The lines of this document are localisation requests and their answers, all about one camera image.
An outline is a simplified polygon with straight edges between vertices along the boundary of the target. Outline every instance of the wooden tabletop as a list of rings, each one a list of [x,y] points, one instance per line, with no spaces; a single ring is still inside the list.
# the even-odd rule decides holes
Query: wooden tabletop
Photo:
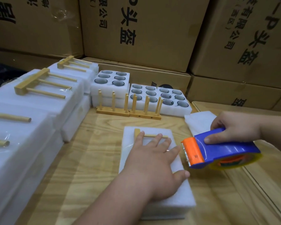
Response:
[[[194,111],[210,110],[216,115],[228,109],[199,102],[193,102],[193,106]],[[72,142],[61,149],[17,224],[71,224],[118,174],[125,126],[171,129],[176,144],[191,136],[184,118],[163,116],[157,121],[96,114],[95,109],[90,109]],[[191,170],[181,152],[183,166],[191,173],[189,183],[196,208],[184,220],[139,224],[281,224],[281,153],[263,142],[257,146],[264,154],[261,160],[226,171]]]

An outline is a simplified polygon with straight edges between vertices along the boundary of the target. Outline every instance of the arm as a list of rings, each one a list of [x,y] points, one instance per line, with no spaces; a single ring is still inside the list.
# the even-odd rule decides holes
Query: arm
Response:
[[[205,143],[265,140],[281,150],[281,116],[222,112],[214,119],[210,129],[219,127],[226,130],[207,136]]]
[[[78,218],[75,225],[128,225],[135,223],[151,200],[162,200],[176,193],[190,174],[180,170],[172,173],[170,164],[180,151],[167,151],[171,139],[158,144],[158,134],[143,146],[141,132],[128,155],[123,171],[99,195],[95,202]]]

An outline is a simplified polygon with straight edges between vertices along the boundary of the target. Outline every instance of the hand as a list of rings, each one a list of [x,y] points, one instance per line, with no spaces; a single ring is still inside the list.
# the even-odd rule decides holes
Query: hand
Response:
[[[221,112],[211,123],[210,130],[225,127],[225,131],[212,134],[204,139],[206,144],[223,142],[249,142],[262,138],[262,115],[252,115],[237,112]]]
[[[160,133],[150,143],[143,145],[144,135],[145,133],[142,131],[137,136],[123,172],[135,179],[142,180],[144,188],[148,190],[150,200],[163,200],[176,193],[190,173],[185,170],[172,173],[170,164],[177,157],[181,148],[176,146],[167,151],[171,144],[170,138],[158,144],[162,139]]]

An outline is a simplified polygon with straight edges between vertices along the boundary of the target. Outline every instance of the orange plastic guard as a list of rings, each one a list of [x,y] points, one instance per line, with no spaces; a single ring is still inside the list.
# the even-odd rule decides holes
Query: orange plastic guard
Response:
[[[200,148],[194,137],[189,137],[181,141],[184,151],[187,154],[190,165],[205,162]]]

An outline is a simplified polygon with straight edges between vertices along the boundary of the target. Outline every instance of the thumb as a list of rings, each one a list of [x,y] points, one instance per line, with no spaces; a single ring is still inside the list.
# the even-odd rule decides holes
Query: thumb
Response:
[[[231,141],[228,131],[224,130],[223,132],[211,134],[204,139],[205,144],[219,144],[223,142]]]
[[[174,175],[175,193],[176,193],[182,182],[184,182],[184,180],[189,178],[191,174],[187,170],[178,170],[173,175]]]

